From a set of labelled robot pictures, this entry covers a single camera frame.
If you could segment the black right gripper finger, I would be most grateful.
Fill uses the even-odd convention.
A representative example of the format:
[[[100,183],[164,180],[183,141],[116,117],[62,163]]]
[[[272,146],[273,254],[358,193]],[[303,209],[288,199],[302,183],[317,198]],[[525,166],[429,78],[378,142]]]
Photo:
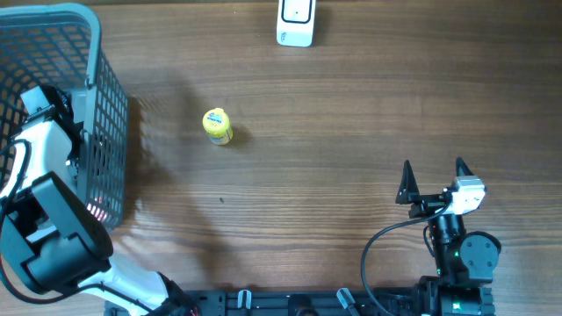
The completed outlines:
[[[464,159],[462,157],[458,157],[456,159],[456,174],[457,177],[461,176],[474,176],[472,171],[466,165]]]
[[[419,200],[420,191],[417,186],[411,163],[409,160],[405,160],[395,203],[398,205],[410,205],[418,203]]]

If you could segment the yellow capped bottle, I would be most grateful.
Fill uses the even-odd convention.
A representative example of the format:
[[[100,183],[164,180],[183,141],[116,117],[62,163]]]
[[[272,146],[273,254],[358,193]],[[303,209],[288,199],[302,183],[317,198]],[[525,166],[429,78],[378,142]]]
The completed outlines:
[[[202,118],[202,125],[215,145],[226,145],[234,136],[230,118],[222,108],[208,111]]]

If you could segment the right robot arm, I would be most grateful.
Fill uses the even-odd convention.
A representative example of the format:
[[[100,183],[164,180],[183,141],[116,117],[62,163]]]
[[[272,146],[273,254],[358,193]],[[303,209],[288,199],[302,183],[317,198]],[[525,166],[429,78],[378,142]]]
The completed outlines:
[[[409,205],[410,219],[427,225],[424,242],[436,263],[436,276],[415,285],[411,306],[418,315],[493,315],[493,281],[501,243],[490,233],[467,232],[464,216],[479,209],[486,195],[484,182],[462,158],[456,176],[440,193],[422,195],[410,162],[404,162],[396,203]]]

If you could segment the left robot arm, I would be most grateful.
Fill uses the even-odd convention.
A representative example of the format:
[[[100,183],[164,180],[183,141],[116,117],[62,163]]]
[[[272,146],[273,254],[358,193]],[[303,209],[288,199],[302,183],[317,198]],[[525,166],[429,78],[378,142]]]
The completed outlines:
[[[44,84],[21,99],[29,115],[5,147],[16,156],[1,192],[1,264],[33,294],[3,273],[6,290],[34,305],[90,294],[131,315],[197,315],[194,300],[163,274],[114,256],[106,229],[76,195],[68,167],[83,141],[69,95]]]

